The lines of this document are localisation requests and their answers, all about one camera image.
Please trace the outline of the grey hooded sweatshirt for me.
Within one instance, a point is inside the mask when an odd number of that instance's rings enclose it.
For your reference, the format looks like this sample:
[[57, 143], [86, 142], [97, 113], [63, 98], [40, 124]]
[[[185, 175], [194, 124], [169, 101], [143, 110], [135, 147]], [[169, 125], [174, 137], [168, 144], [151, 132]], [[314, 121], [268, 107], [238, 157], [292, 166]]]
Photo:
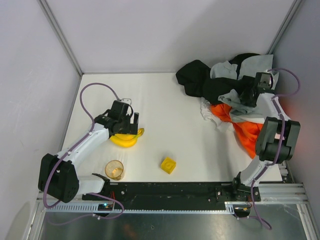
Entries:
[[230, 117], [234, 122], [244, 122], [250, 121], [254, 123], [263, 122], [266, 117], [265, 110], [268, 108], [268, 105], [271, 103], [270, 94], [276, 87], [279, 78], [279, 72], [272, 70], [274, 56], [272, 54], [264, 54], [257, 56], [249, 57], [244, 60], [240, 67], [239, 78], [244, 76], [256, 77], [256, 73], [265, 72], [270, 73], [273, 77], [273, 86], [271, 89], [258, 89], [258, 98], [256, 102], [256, 107], [248, 107], [242, 105], [240, 102], [239, 94], [233, 89], [229, 93], [220, 95], [218, 100], [222, 104], [227, 104], [231, 107]]

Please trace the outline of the orange cloth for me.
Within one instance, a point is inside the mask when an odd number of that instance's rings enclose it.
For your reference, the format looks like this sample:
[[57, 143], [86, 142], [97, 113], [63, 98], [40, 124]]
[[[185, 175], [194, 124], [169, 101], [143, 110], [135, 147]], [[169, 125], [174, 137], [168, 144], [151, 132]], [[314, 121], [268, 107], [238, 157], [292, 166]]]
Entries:
[[248, 153], [249, 157], [254, 159], [256, 156], [256, 142], [263, 124], [249, 121], [233, 122], [230, 117], [232, 107], [225, 103], [211, 105], [209, 109], [211, 113], [222, 122], [232, 124], [240, 144]]

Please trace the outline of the white cloth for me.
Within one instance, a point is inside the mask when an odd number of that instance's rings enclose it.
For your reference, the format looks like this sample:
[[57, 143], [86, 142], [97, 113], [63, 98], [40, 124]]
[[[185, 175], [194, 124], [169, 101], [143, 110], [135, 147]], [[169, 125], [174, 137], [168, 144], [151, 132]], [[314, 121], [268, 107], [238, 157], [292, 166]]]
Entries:
[[234, 132], [235, 129], [230, 122], [221, 121], [217, 116], [213, 115], [210, 111], [210, 102], [205, 98], [200, 98], [200, 113], [205, 121], [214, 123], [214, 128], [220, 132], [231, 131]]

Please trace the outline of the black cloth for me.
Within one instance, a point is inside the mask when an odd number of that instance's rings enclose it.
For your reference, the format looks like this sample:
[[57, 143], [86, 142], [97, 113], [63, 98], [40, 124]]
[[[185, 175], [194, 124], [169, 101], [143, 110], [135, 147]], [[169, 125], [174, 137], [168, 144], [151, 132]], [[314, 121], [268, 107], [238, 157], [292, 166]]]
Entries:
[[242, 53], [231, 60], [218, 62], [208, 67], [200, 60], [194, 60], [175, 74], [177, 82], [184, 87], [185, 94], [191, 97], [204, 98], [212, 105], [219, 105], [219, 96], [235, 90], [241, 95], [253, 86], [255, 80], [251, 76], [240, 76], [241, 65], [244, 60], [257, 56], [257, 53]]

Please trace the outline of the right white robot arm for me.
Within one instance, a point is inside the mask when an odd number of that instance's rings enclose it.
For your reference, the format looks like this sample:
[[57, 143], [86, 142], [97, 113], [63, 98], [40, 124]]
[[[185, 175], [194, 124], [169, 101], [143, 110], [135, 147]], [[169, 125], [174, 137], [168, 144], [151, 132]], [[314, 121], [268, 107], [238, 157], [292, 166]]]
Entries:
[[272, 93], [273, 83], [271, 73], [258, 72], [252, 90], [240, 97], [244, 104], [255, 103], [262, 107], [265, 118], [255, 144], [254, 159], [232, 181], [232, 194], [237, 201], [254, 199], [251, 194], [264, 173], [270, 167], [290, 160], [295, 151], [301, 125], [286, 115], [279, 96]]

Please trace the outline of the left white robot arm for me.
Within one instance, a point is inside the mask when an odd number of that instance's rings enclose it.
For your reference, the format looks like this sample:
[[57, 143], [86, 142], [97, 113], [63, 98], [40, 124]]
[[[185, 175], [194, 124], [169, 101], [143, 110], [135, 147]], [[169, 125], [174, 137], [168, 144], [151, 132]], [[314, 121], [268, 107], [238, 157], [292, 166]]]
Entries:
[[63, 203], [70, 202], [77, 195], [101, 193], [107, 178], [97, 173], [80, 176], [78, 168], [110, 137], [116, 134], [136, 135], [138, 124], [139, 113], [134, 112], [128, 103], [115, 100], [110, 109], [93, 119], [89, 129], [73, 145], [42, 158], [38, 189]]

